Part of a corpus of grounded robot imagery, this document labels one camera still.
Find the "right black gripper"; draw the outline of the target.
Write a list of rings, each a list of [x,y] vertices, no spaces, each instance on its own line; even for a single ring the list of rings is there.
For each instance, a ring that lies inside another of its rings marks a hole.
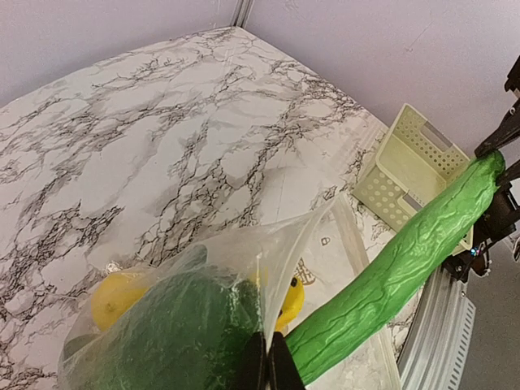
[[[509,71],[504,88],[505,92],[512,92],[517,100],[506,112],[498,128],[475,149],[476,158],[484,157],[519,138],[519,58]],[[519,205],[510,189],[511,183],[519,178],[520,161],[510,167],[505,165],[503,158],[496,158],[494,163],[494,184],[498,190],[476,226],[478,236],[484,241],[496,243],[516,231]]]

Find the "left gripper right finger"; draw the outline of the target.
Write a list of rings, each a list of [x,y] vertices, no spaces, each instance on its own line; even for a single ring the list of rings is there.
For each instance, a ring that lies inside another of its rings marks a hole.
[[[284,336],[273,334],[270,347],[270,390],[305,390]]]

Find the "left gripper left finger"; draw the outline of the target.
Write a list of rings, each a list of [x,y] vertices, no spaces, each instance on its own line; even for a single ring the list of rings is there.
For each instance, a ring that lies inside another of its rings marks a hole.
[[[246,343],[236,371],[233,388],[236,390],[264,390],[267,386],[267,347],[261,331],[255,332]]]

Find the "green fake leafy vegetable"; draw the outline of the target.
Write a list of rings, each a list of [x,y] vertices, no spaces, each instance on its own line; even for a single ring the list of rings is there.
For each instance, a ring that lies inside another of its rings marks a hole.
[[[229,389],[260,322],[248,279],[192,271],[151,288],[106,335],[96,389]]]

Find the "clear polka-dot zip bag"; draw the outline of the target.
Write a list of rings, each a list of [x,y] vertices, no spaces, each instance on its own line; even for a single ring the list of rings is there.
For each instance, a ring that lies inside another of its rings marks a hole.
[[[232,389],[368,266],[343,195],[112,271],[64,341],[61,389]]]

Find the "pale green plastic basket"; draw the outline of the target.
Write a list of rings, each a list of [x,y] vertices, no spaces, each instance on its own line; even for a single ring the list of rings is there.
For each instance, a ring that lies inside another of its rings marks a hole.
[[[409,104],[403,105],[353,195],[399,232],[470,159]]]

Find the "light green fake cucumber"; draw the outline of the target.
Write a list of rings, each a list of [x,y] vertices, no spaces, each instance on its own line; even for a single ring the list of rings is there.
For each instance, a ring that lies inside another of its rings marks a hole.
[[[288,334],[303,384],[346,359],[399,313],[491,205],[504,171],[499,151],[475,159],[353,282]]]

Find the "yellow fake lemon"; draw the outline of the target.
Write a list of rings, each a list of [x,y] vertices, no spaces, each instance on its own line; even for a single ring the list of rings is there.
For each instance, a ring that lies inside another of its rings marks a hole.
[[[130,269],[110,273],[91,296],[90,309],[94,324],[104,332],[135,305],[148,291],[146,272]]]

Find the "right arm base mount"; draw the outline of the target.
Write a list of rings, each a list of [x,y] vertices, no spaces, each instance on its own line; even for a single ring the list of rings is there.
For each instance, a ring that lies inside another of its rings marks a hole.
[[[464,284],[468,282],[471,272],[483,278],[490,272],[492,261],[489,257],[489,249],[492,246],[493,243],[490,240],[482,241],[470,250],[449,256],[442,262],[441,267],[452,278]]]

